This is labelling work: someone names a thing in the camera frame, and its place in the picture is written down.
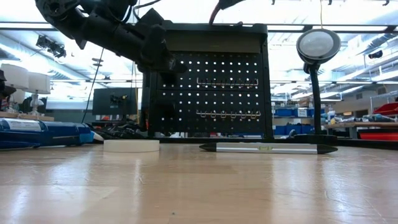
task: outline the wire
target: wire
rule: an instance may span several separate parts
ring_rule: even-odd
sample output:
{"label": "wire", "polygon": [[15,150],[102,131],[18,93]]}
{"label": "wire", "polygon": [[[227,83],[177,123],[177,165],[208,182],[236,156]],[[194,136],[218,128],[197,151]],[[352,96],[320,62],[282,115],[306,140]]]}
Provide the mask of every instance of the wire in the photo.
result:
{"label": "wire", "polygon": [[220,10],[221,10],[221,8],[220,8],[220,2],[219,2],[219,3],[217,3],[216,7],[213,9],[213,12],[211,13],[211,16],[209,19],[209,25],[213,25],[214,20],[216,19],[216,16]]}
{"label": "wire", "polygon": [[323,11],[323,8],[322,8],[322,0],[319,0],[319,3],[321,4],[321,29],[323,29],[323,16],[322,16],[322,11]]}
{"label": "wire", "polygon": [[154,1],[148,2],[148,3],[143,4],[143,5],[134,6],[134,8],[132,10],[132,13],[134,14],[134,17],[137,19],[137,21],[140,21],[141,18],[137,14],[137,9],[140,9],[142,7],[151,6],[151,5],[153,5],[153,4],[157,3],[157,2],[160,2],[160,1],[161,0],[154,0]]}
{"label": "wire", "polygon": [[101,61],[102,61],[102,55],[104,54],[104,50],[105,50],[105,48],[102,48],[101,57],[99,58],[98,65],[97,65],[97,71],[95,71],[95,76],[94,76],[93,84],[91,85],[91,90],[90,90],[90,93],[88,94],[88,100],[87,100],[87,105],[86,105],[85,114],[83,115],[83,119],[81,120],[82,123],[85,122],[85,118],[86,118],[87,110],[88,110],[88,105],[90,104],[91,93],[93,92],[94,83],[95,83],[95,80],[97,79],[98,70],[100,69],[100,65],[101,65]]}

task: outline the white label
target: white label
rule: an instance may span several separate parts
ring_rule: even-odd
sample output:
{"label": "white label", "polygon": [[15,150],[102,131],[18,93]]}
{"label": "white label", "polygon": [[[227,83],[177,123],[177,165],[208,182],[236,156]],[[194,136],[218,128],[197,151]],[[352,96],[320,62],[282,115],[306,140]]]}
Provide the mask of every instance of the white label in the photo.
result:
{"label": "white label", "polygon": [[10,130],[19,131],[41,131],[42,128],[38,121],[19,120],[19,119],[5,119],[10,126]]}
{"label": "white label", "polygon": [[306,109],[298,109],[299,118],[306,118],[308,116]]}

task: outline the black pegboard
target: black pegboard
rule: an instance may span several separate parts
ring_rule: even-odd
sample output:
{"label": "black pegboard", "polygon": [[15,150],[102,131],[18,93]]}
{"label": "black pegboard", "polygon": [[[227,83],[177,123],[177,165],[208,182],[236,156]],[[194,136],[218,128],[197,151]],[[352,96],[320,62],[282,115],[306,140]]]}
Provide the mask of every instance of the black pegboard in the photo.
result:
{"label": "black pegboard", "polygon": [[246,132],[264,130],[261,91],[158,90],[158,101],[173,104],[174,112],[157,110],[154,129],[169,132]]}
{"label": "black pegboard", "polygon": [[158,89],[263,91],[261,54],[174,52],[185,73],[161,75]]}
{"label": "black pegboard", "polygon": [[272,137],[267,29],[165,22],[183,74],[151,73],[149,135],[264,133]]}

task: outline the white cylindrical puck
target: white cylindrical puck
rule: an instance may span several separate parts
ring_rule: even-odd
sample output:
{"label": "white cylindrical puck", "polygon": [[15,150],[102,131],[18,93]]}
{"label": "white cylindrical puck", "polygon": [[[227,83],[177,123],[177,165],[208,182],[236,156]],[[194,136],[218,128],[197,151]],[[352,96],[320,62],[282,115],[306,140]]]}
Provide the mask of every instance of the white cylindrical puck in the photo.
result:
{"label": "white cylindrical puck", "polygon": [[105,140],[104,152],[155,152],[159,140]]}

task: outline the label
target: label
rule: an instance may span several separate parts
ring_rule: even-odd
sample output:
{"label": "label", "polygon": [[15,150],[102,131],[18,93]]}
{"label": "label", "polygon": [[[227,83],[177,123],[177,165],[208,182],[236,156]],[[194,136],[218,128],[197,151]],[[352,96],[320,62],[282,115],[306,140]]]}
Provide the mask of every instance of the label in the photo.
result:
{"label": "label", "polygon": [[260,146],[259,150],[260,151],[271,151],[272,147],[270,147],[270,146]]}
{"label": "label", "polygon": [[306,109],[298,109],[297,114],[299,118],[306,118],[308,116]]}
{"label": "label", "polygon": [[18,131],[41,131],[42,128],[39,125],[38,121],[28,121],[28,120],[19,120],[19,119],[4,119],[8,126],[10,126],[10,130],[18,130]]}

